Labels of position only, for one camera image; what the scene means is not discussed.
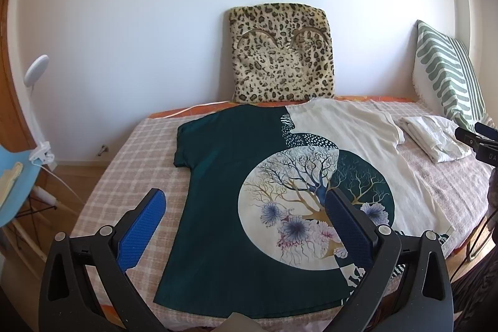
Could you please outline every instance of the wooden door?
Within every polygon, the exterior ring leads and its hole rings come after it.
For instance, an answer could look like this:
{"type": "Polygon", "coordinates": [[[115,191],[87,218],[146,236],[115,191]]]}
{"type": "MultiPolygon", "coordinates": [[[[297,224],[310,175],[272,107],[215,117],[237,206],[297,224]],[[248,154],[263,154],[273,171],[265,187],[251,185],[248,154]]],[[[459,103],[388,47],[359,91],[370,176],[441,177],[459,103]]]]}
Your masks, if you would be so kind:
{"type": "Polygon", "coordinates": [[[11,152],[33,149],[36,144],[24,120],[12,80],[7,50],[7,5],[0,0],[0,145],[11,152]]]}

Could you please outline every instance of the leopard print cushion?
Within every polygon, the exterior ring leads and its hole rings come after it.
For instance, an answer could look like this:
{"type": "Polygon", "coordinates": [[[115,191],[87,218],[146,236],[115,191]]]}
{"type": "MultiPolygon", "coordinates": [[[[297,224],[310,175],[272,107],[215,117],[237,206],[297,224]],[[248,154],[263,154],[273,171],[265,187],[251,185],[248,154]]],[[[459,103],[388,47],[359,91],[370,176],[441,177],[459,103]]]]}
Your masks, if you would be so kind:
{"type": "Polygon", "coordinates": [[[235,101],[334,97],[332,40],[325,12],[297,3],[230,10],[235,101]]]}

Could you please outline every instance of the lamp head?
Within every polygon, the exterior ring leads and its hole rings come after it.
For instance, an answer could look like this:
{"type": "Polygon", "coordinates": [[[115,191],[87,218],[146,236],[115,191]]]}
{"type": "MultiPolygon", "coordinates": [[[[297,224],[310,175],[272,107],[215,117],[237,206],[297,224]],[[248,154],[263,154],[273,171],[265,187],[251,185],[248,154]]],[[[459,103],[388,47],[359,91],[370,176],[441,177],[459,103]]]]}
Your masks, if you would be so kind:
{"type": "Polygon", "coordinates": [[[26,75],[24,75],[24,85],[26,87],[34,86],[36,81],[40,79],[41,75],[43,75],[47,69],[49,60],[48,55],[42,55],[34,60],[26,71],[26,75]]]}

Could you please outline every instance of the green and white shirt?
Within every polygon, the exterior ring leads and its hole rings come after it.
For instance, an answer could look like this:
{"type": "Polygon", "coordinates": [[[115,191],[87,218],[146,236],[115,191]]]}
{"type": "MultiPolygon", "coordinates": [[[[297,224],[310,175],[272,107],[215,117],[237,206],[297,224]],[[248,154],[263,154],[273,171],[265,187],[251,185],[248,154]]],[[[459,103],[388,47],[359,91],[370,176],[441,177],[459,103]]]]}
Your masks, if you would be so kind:
{"type": "Polygon", "coordinates": [[[183,124],[174,163],[191,169],[190,186],[154,302],[252,318],[341,305],[364,270],[325,213],[332,189],[376,225],[447,238],[451,225],[396,149],[403,141],[388,113],[333,99],[183,124]]]}

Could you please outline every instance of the plaid blanket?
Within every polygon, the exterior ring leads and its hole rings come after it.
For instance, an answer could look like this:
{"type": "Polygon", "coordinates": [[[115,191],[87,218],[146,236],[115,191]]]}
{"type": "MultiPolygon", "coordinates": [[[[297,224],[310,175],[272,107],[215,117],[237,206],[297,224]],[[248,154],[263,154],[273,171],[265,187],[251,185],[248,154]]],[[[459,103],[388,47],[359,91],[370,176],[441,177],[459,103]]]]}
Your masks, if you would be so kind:
{"type": "MultiPolygon", "coordinates": [[[[366,109],[388,112],[395,122],[402,117],[430,114],[420,103],[372,100],[350,103],[357,103],[366,109]]],[[[107,168],[83,208],[72,233],[72,236],[94,234],[103,225],[116,224],[126,211],[136,207],[150,188],[162,189],[167,199],[166,214],[139,264],[129,269],[126,274],[158,319],[166,328],[173,330],[193,326],[217,326],[223,321],[220,318],[170,310],[153,303],[180,223],[190,179],[188,169],[175,168],[173,165],[177,128],[202,116],[204,115],[143,120],[107,168]]],[[[476,161],[474,156],[433,164],[408,135],[405,134],[405,138],[405,143],[398,146],[398,150],[432,193],[434,202],[442,208],[455,229],[443,245],[447,256],[463,243],[486,213],[486,194],[491,168],[476,161]]],[[[89,268],[89,276],[99,302],[110,305],[95,268],[89,268]]],[[[387,293],[397,287],[399,278],[397,279],[393,279],[387,293]]],[[[269,331],[323,330],[339,309],[258,321],[269,331]]]]}

